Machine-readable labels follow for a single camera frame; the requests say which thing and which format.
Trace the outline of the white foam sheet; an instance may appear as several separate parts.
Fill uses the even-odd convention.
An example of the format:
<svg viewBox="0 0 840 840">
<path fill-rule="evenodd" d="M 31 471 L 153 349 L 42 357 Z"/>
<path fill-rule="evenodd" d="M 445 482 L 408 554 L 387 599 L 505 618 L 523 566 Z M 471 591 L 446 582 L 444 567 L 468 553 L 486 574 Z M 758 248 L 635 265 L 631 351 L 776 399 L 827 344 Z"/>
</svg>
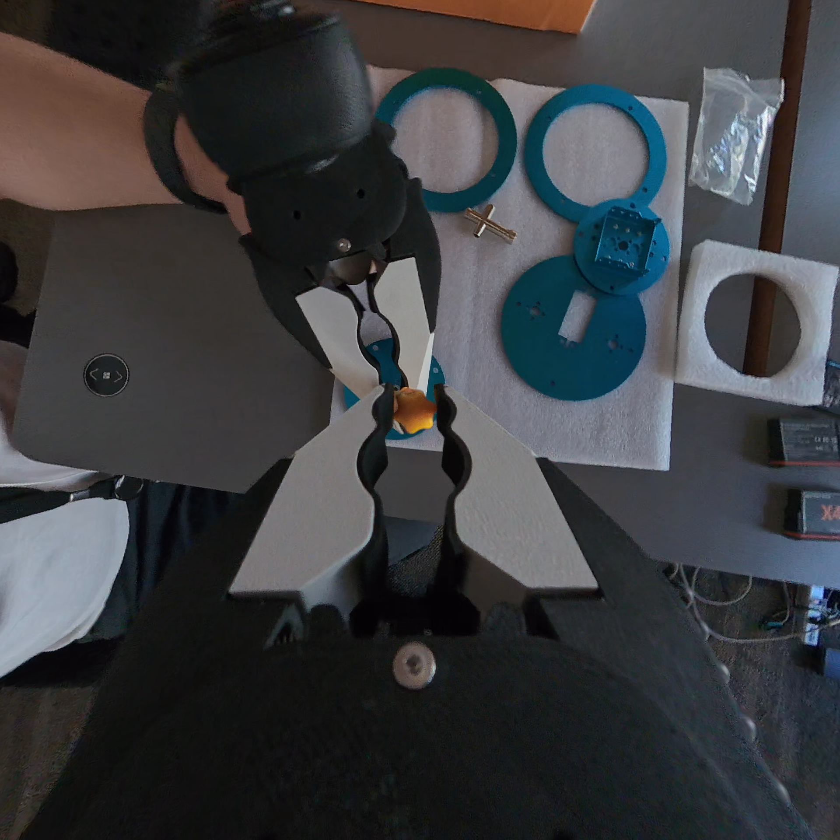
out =
<svg viewBox="0 0 840 840">
<path fill-rule="evenodd" d="M 494 234 L 476 238 L 456 213 L 433 213 L 443 274 L 434 356 L 447 385 L 507 429 L 536 455 L 561 463 L 667 470 L 670 461 L 673 370 L 678 321 L 679 262 L 686 188 L 690 106 L 640 98 L 663 130 L 668 165 L 652 202 L 668 231 L 665 275 L 640 295 L 647 336 L 642 359 L 612 393 L 585 402 L 542 395 L 509 365 L 500 336 L 503 302 L 521 274 L 540 261 L 571 255 L 575 225 L 539 200 L 522 164 L 534 114 L 561 88 L 496 79 L 518 130 L 518 158 L 489 200 L 496 219 L 518 233 L 513 244 Z M 455 192 L 477 182 L 496 157 L 493 120 L 477 101 L 455 90 L 412 98 L 396 115 L 394 151 L 430 190 Z M 595 204 L 629 196 L 644 175 L 644 139 L 630 118 L 607 106 L 560 116 L 548 134 L 549 173 L 576 201 Z"/>
</svg>

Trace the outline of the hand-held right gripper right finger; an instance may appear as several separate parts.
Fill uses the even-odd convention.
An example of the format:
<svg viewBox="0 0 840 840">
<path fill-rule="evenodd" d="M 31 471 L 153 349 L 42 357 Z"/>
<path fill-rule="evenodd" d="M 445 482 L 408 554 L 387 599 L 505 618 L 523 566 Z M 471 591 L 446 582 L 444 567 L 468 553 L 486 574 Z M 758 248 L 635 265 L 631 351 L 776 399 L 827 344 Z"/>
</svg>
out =
<svg viewBox="0 0 840 840">
<path fill-rule="evenodd" d="M 442 467 L 454 488 L 435 585 L 456 594 L 594 594 L 599 586 L 530 448 L 437 385 Z"/>
</svg>

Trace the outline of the small blue metal disc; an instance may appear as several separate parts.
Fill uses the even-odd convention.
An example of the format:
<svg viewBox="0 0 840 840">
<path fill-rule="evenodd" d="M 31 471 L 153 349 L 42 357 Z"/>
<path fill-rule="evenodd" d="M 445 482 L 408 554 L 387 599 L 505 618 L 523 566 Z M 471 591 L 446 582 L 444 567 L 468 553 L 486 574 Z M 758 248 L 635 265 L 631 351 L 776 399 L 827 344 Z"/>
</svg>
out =
<svg viewBox="0 0 840 840">
<path fill-rule="evenodd" d="M 380 366 L 383 381 L 388 384 L 396 385 L 399 378 L 396 364 L 392 358 L 393 341 L 392 339 L 379 339 L 368 343 L 365 348 L 374 357 Z M 445 373 L 443 366 L 438 360 L 432 356 L 430 360 L 429 376 L 427 381 L 427 399 L 434 399 L 434 388 L 437 384 L 445 383 Z M 359 397 L 354 394 L 351 389 L 348 389 L 339 380 L 333 381 L 332 391 L 332 405 L 331 405 L 331 421 L 337 419 L 348 408 L 352 407 L 359 401 Z M 403 448 L 431 448 L 433 450 L 440 450 L 442 447 L 442 439 L 438 432 L 432 428 L 424 429 L 415 434 L 400 434 L 395 429 L 392 429 L 386 436 L 386 441 L 389 445 L 400 445 Z"/>
</svg>

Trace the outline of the blue disc with bracket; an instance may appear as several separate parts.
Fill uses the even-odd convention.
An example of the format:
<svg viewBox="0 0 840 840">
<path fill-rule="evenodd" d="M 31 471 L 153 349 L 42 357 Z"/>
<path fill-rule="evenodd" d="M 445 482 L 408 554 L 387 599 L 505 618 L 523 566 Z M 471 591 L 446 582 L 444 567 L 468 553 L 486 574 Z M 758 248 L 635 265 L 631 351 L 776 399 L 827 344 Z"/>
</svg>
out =
<svg viewBox="0 0 840 840">
<path fill-rule="evenodd" d="M 586 209 L 574 236 L 574 262 L 593 288 L 636 295 L 665 273 L 670 240 L 664 221 L 633 199 L 613 199 Z"/>
</svg>

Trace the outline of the person's left forearm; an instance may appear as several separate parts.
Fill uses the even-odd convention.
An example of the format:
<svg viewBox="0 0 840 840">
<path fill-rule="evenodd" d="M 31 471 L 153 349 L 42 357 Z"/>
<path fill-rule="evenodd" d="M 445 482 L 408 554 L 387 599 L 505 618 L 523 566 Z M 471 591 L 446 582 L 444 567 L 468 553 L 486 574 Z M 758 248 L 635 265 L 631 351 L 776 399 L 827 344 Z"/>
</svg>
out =
<svg viewBox="0 0 840 840">
<path fill-rule="evenodd" d="M 2 198 L 48 211 L 174 204 L 146 150 L 150 93 L 1 35 Z"/>
</svg>

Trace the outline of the yellow screwdriver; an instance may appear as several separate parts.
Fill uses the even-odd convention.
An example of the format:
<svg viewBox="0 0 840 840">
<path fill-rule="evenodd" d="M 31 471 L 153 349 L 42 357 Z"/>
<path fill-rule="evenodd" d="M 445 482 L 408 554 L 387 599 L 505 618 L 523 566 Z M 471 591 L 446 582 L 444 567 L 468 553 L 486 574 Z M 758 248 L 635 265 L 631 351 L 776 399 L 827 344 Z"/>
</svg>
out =
<svg viewBox="0 0 840 840">
<path fill-rule="evenodd" d="M 392 430 L 399 435 L 420 434 L 435 425 L 436 403 L 420 390 L 403 387 L 393 394 Z"/>
</svg>

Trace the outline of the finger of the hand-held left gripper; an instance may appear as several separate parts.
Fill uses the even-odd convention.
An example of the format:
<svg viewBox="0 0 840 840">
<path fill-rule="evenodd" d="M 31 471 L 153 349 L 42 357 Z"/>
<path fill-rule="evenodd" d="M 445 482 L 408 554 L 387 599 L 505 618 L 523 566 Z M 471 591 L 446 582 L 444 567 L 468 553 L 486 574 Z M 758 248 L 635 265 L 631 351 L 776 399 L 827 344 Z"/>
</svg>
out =
<svg viewBox="0 0 840 840">
<path fill-rule="evenodd" d="M 434 347 L 417 259 L 405 257 L 366 277 L 372 311 L 389 327 L 392 359 L 405 387 L 427 389 Z"/>
<path fill-rule="evenodd" d="M 316 287 L 296 297 L 334 377 L 356 396 L 381 383 L 378 363 L 361 341 L 362 309 L 352 292 Z"/>
</svg>

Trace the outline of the grey laptop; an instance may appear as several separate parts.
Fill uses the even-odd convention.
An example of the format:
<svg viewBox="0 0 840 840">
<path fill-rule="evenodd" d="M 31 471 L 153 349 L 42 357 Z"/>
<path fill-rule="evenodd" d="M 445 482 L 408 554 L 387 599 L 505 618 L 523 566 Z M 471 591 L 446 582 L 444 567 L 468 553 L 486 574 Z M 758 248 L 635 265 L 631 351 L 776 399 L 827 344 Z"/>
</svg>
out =
<svg viewBox="0 0 840 840">
<path fill-rule="evenodd" d="M 12 439 L 31 459 L 245 492 L 330 419 L 226 217 L 57 213 Z"/>
</svg>

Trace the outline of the clear plastic bag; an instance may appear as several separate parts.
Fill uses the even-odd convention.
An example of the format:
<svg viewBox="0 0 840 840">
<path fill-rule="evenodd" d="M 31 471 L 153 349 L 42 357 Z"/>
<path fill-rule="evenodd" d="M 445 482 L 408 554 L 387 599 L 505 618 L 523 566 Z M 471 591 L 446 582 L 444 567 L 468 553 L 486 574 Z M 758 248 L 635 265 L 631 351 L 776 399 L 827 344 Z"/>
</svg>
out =
<svg viewBox="0 0 840 840">
<path fill-rule="evenodd" d="M 751 205 L 784 94 L 781 78 L 757 80 L 731 68 L 704 68 L 689 182 Z"/>
</svg>

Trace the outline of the person's white shirt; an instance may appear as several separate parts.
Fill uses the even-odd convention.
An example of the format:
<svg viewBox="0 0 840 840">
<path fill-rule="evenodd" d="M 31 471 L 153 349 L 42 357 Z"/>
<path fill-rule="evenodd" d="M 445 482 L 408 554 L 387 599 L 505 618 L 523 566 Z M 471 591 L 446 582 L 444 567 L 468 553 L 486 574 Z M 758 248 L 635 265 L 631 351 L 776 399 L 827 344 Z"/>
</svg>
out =
<svg viewBox="0 0 840 840">
<path fill-rule="evenodd" d="M 41 463 L 13 446 L 11 432 L 26 350 L 1 343 L 1 484 L 76 491 L 96 472 Z M 1 527 L 1 674 L 88 634 L 109 598 L 130 535 L 122 500 L 77 500 Z"/>
</svg>

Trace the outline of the orange envelope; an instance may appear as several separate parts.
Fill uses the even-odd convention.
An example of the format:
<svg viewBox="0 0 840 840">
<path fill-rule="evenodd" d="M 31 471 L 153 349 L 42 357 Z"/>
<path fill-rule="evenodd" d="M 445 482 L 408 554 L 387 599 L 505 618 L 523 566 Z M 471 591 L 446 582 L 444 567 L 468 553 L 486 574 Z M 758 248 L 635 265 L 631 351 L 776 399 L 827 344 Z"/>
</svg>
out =
<svg viewBox="0 0 840 840">
<path fill-rule="evenodd" d="M 366 1 L 368 5 L 579 35 L 596 1 Z"/>
</svg>

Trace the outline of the large blue plate with cutout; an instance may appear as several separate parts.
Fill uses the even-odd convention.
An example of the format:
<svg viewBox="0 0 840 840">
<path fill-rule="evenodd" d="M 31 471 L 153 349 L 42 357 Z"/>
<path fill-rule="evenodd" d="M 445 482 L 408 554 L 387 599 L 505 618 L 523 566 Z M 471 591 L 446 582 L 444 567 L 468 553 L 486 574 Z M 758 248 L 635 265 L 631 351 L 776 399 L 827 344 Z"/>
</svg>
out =
<svg viewBox="0 0 840 840">
<path fill-rule="evenodd" d="M 561 328 L 575 292 L 595 304 L 580 341 Z M 513 284 L 500 315 L 500 337 L 513 370 L 532 389 L 582 402 L 609 394 L 642 360 L 647 323 L 637 295 L 595 289 L 571 255 L 545 259 Z"/>
</svg>

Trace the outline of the dark grey desk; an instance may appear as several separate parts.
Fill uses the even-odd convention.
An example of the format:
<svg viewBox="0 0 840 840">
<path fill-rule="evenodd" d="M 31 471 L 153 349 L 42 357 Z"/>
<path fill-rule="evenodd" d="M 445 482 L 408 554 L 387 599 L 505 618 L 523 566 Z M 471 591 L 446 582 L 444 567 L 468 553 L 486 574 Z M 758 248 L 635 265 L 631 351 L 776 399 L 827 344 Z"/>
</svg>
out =
<svg viewBox="0 0 840 840">
<path fill-rule="evenodd" d="M 787 2 L 597 2 L 582 35 L 539 33 L 359 2 L 304 2 L 342 15 L 363 54 L 377 66 L 462 67 L 489 79 L 531 83 L 603 82 L 638 94 L 699 103 L 704 66 L 730 66 L 756 76 L 781 67 Z M 228 224 L 205 213 L 103 211 L 59 216 L 53 227 L 38 305 L 59 312 L 59 326 L 106 327 L 111 316 L 88 293 L 127 302 L 109 291 L 106 258 L 83 250 L 100 222 L 141 247 L 162 223 L 198 219 L 212 234 Z M 771 579 L 838 582 L 838 542 L 781 536 L 786 487 L 831 489 L 837 469 L 776 469 L 760 465 L 766 403 L 678 385 L 671 467 L 667 472 L 561 464 L 562 471 L 656 560 Z"/>
</svg>

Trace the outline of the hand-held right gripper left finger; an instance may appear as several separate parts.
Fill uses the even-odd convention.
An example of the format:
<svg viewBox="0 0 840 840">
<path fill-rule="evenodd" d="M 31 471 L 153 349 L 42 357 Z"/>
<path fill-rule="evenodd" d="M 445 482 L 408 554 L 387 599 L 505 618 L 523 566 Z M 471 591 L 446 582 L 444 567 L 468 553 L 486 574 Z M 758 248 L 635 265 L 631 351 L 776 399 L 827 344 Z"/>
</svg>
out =
<svg viewBox="0 0 840 840">
<path fill-rule="evenodd" d="M 382 587 L 382 501 L 394 388 L 378 385 L 292 458 L 228 593 L 351 614 Z"/>
</svg>

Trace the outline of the black box red print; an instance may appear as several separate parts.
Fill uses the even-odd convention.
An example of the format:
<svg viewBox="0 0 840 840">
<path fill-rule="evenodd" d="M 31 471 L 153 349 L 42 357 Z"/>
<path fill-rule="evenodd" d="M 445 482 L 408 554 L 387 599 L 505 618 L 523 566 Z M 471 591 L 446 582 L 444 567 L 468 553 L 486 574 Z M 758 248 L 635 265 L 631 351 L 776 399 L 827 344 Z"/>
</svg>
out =
<svg viewBox="0 0 840 840">
<path fill-rule="evenodd" d="M 839 541 L 839 492 L 788 489 L 784 536 L 807 541 Z"/>
</svg>

